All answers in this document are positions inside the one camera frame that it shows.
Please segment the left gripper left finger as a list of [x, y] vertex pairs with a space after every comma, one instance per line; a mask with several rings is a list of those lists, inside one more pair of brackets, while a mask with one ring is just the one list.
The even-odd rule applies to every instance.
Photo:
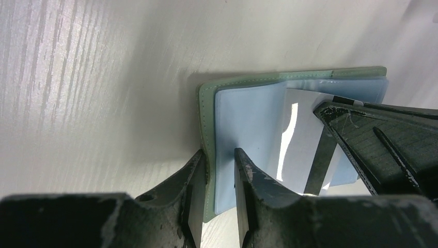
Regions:
[[122, 192], [1, 200], [1, 247], [200, 247], [206, 155], [133, 198]]

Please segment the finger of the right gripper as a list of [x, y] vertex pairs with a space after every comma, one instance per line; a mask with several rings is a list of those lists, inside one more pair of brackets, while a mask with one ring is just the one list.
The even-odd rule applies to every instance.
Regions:
[[371, 194], [437, 201], [437, 110], [326, 101], [314, 114]]

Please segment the green leather card holder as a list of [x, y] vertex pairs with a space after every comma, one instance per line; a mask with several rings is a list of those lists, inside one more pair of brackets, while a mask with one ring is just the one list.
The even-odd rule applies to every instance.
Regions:
[[373, 66], [243, 75], [199, 85], [201, 145], [208, 161], [204, 222], [236, 206], [236, 148], [280, 183], [276, 175], [281, 137], [288, 126], [284, 121], [287, 89], [381, 103], [388, 85], [386, 74], [385, 67]]

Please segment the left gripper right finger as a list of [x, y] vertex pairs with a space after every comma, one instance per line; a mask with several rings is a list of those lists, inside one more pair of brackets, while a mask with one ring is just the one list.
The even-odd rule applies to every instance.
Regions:
[[437, 207], [422, 196], [297, 194], [234, 150], [241, 247], [437, 247]]

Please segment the silver VIP credit card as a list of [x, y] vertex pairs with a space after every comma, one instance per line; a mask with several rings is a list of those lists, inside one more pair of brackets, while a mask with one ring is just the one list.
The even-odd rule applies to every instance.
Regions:
[[329, 187], [357, 182], [358, 173], [331, 132], [314, 114], [323, 102], [355, 100], [314, 91], [287, 89], [276, 179], [298, 194], [325, 195]]

